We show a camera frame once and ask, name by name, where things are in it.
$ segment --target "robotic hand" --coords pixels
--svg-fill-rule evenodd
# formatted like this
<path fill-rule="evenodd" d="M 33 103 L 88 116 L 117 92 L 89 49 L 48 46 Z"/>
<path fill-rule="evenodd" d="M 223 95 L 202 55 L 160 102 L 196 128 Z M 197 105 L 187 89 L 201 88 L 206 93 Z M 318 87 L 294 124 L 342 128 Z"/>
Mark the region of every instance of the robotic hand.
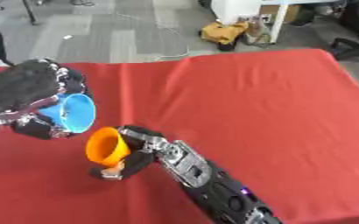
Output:
<path fill-rule="evenodd" d="M 0 72 L 0 125 L 41 139 L 70 137 L 72 132 L 38 112 L 70 94 L 89 95 L 85 77 L 72 69 L 49 59 L 11 66 Z"/>
<path fill-rule="evenodd" d="M 189 198 L 215 223 L 279 224 L 273 212 L 238 180 L 180 140 L 136 126 L 118 129 L 131 149 L 116 167 L 94 169 L 102 179 L 126 179 L 158 161 Z"/>

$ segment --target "red tablecloth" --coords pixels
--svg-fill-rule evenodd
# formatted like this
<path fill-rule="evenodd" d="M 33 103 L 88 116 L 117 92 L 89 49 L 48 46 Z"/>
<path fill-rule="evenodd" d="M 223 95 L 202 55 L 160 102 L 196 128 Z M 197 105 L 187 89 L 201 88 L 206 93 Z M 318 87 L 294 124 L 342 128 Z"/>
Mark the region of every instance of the red tablecloth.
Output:
<path fill-rule="evenodd" d="M 134 123 L 186 140 L 286 223 L 359 223 L 359 86 L 319 50 L 73 64 L 95 126 L 41 141 L 0 129 L 0 224 L 209 223 L 156 165 L 122 182 L 90 178 L 84 145 Z"/>

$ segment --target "orange cup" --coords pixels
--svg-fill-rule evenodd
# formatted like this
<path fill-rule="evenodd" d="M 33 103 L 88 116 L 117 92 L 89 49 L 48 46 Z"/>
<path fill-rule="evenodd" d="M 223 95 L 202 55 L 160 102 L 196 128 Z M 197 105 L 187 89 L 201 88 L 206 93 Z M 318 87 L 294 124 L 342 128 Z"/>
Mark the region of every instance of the orange cup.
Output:
<path fill-rule="evenodd" d="M 130 154 L 130 149 L 118 130 L 106 127 L 97 130 L 89 138 L 86 154 L 92 162 L 114 167 Z"/>

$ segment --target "purple light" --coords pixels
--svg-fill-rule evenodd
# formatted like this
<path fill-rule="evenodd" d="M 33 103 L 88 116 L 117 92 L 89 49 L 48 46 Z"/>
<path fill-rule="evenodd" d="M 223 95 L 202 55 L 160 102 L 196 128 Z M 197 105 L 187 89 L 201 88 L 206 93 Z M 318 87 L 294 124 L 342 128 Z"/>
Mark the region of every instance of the purple light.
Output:
<path fill-rule="evenodd" d="M 242 194 L 248 194 L 249 192 L 245 188 L 243 188 L 243 189 L 241 189 L 241 193 Z"/>

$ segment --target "blue cup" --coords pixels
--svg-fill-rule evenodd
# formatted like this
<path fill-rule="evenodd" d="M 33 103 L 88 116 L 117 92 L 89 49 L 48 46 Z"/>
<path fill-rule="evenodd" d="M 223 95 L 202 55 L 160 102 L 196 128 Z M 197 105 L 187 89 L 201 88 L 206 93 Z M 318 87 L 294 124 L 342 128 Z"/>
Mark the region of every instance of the blue cup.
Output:
<path fill-rule="evenodd" d="M 88 130 L 95 120 L 94 102 L 85 94 L 58 94 L 59 102 L 39 113 L 52 118 L 53 122 L 73 133 Z"/>

